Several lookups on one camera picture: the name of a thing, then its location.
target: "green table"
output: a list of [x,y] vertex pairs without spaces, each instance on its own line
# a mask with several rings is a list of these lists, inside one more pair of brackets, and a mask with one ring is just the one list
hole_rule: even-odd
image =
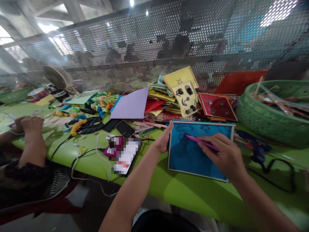
[[[33,103],[12,106],[9,108],[3,106],[0,107],[0,111],[11,113],[17,117],[30,115],[33,111],[38,109],[44,110],[44,112],[40,114],[42,117],[52,112],[52,110],[48,109],[48,106],[42,107]],[[0,113],[0,121],[0,132],[8,130],[8,127],[5,125],[12,120],[5,114]],[[106,123],[107,121],[109,121],[108,115],[104,117],[103,122]],[[237,125],[237,128],[244,129],[241,125]],[[56,147],[69,136],[69,133],[59,136],[57,140],[50,141],[51,136],[47,138],[48,130],[50,131],[50,128],[44,128],[43,137],[48,147],[48,157],[50,157]],[[110,133],[120,135],[116,130],[112,130]],[[155,139],[160,133],[161,130],[154,130],[151,135]],[[62,132],[57,131],[55,134],[61,135]],[[54,162],[70,167],[72,161],[77,157],[80,150],[80,148],[73,145],[75,142],[81,146],[85,146],[87,150],[95,148],[96,136],[94,134],[87,135],[83,140],[80,135],[77,135],[76,138],[78,141],[73,142],[70,140],[60,147],[53,158]],[[24,141],[20,140],[20,138],[16,139],[13,144],[21,149],[24,148]],[[99,138],[99,147],[105,148],[107,145],[108,141],[103,134]],[[139,163],[148,147],[148,145],[142,144],[135,162],[133,163],[134,167]],[[281,153],[298,160],[302,165],[309,167],[309,149],[296,150],[289,148],[275,148]],[[90,152],[89,154],[91,155],[80,159],[76,169],[80,172],[107,180],[109,175],[108,164],[102,160],[95,151]],[[250,161],[250,155],[251,152],[249,150],[243,150],[244,162],[251,168],[260,170],[261,168],[258,164]],[[295,170],[297,191],[294,194],[283,192],[258,177],[256,174],[250,173],[250,171],[249,173],[270,196],[270,198],[280,207],[280,209],[291,218],[294,223],[303,228],[306,223],[308,225],[309,222],[309,194],[305,191],[303,171],[298,168],[295,168]],[[274,165],[274,170],[271,171],[268,178],[276,181],[281,186],[288,188],[288,175],[288,167],[278,163]],[[111,181],[120,185],[122,185],[125,180],[125,178],[120,178],[114,174],[111,176]],[[175,206],[207,215],[231,225],[240,227],[253,226],[250,213],[232,184],[168,171],[167,153],[162,154],[160,157],[148,193]]]

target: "pen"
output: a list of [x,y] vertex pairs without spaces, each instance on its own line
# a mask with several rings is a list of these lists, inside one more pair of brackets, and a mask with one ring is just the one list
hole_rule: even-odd
[[191,140],[194,141],[194,142],[203,143],[203,144],[205,144],[207,147],[213,149],[214,151],[219,152],[219,149],[216,148],[215,146],[211,145],[210,143],[206,143],[206,142],[204,142],[204,141],[201,141],[201,140],[199,140],[199,139],[197,139],[197,138],[195,138],[195,137],[193,137],[193,136],[190,136],[188,133],[185,133],[184,135],[187,136],[189,139],[191,139]]

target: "hand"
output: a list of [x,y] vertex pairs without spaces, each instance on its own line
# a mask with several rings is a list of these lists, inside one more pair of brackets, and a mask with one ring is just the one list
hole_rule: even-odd
[[37,116],[27,116],[21,123],[25,133],[42,132],[44,119]]
[[163,131],[163,133],[151,144],[151,148],[157,149],[161,154],[167,152],[167,142],[170,137],[170,133],[174,127],[174,123],[171,121],[170,125]]
[[219,152],[215,154],[205,144],[198,143],[203,152],[230,181],[238,181],[247,175],[240,149],[225,135],[217,133],[213,136],[196,138],[204,142],[210,142],[219,149]]
[[23,126],[21,124],[21,121],[25,118],[26,116],[20,117],[15,119],[15,127],[13,128],[13,131],[17,134],[23,133]]

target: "electric fan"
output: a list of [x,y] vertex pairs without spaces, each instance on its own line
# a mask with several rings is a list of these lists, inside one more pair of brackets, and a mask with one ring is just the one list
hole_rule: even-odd
[[55,65],[44,66],[43,73],[59,89],[64,89],[79,95],[79,92],[72,86],[71,75],[64,71],[63,68]]

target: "metal mesh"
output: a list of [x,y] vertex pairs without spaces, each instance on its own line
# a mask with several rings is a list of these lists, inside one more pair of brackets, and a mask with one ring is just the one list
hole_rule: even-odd
[[308,12],[303,0],[150,1],[3,47],[34,85],[47,82],[33,72],[45,64],[79,91],[143,88],[190,65],[198,91],[213,92],[226,73],[308,59]]

